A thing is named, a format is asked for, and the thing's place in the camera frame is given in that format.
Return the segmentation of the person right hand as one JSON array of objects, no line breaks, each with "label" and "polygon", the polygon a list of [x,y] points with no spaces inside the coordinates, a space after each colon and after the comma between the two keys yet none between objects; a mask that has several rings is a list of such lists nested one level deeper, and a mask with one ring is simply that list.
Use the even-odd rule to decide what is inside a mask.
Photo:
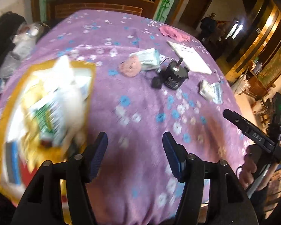
[{"label": "person right hand", "polygon": [[253,146],[255,145],[250,145],[247,147],[246,154],[244,156],[244,163],[239,174],[239,182],[244,189],[247,189],[249,185],[254,182],[253,174],[257,171],[257,166],[251,158]]}]

